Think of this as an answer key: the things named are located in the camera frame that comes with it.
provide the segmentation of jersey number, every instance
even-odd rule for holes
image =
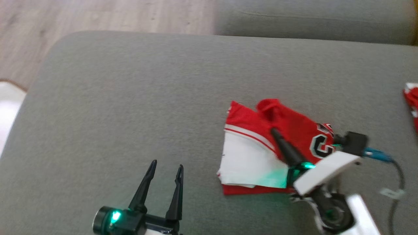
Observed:
[[[311,153],[317,158],[324,158],[334,151],[331,145],[325,145],[326,135],[317,135],[312,138],[311,142]]]

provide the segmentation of gray couch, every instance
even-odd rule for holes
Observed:
[[[217,0],[218,35],[412,45],[414,0]]]
[[[416,235],[418,146],[403,96],[412,46],[281,38],[83,32],[59,41],[29,89],[0,158],[2,235],[91,235],[103,205],[125,208],[158,159],[146,205],[163,216],[185,168],[185,235],[317,235],[285,194],[226,197],[216,171],[231,100],[264,98],[336,133],[357,131],[404,168],[397,235]],[[343,176],[383,234],[395,169],[365,160]]]

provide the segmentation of red fabric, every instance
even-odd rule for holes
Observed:
[[[317,163],[320,158],[315,157],[310,148],[313,137],[317,135],[325,135],[327,137],[325,145],[331,145],[334,142],[332,129],[329,125],[324,125],[329,132],[325,133],[318,129],[318,124],[310,120],[306,116],[295,112],[284,106],[277,99],[261,100],[255,112],[235,101],[232,101],[229,109],[229,115],[226,124],[238,126],[250,131],[253,131],[265,137],[271,144],[274,145],[274,152],[278,159],[283,161],[276,143],[270,134],[270,129],[275,127],[279,129],[284,138],[295,146],[306,158],[312,163]],[[256,186],[255,188],[247,188],[242,186],[222,185],[225,195],[234,194],[261,194],[271,192],[291,193],[294,189],[278,189],[263,186]]]
[[[408,105],[414,109],[418,110],[418,87],[412,88],[408,93],[404,90],[403,94]],[[414,117],[415,130],[418,133],[418,117]]]

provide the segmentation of wooden floor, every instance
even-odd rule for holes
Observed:
[[[76,31],[213,33],[215,0],[0,0],[0,79],[29,88],[49,49]]]

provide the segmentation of white rug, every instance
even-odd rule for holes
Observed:
[[[0,157],[26,92],[8,82],[0,82]]]

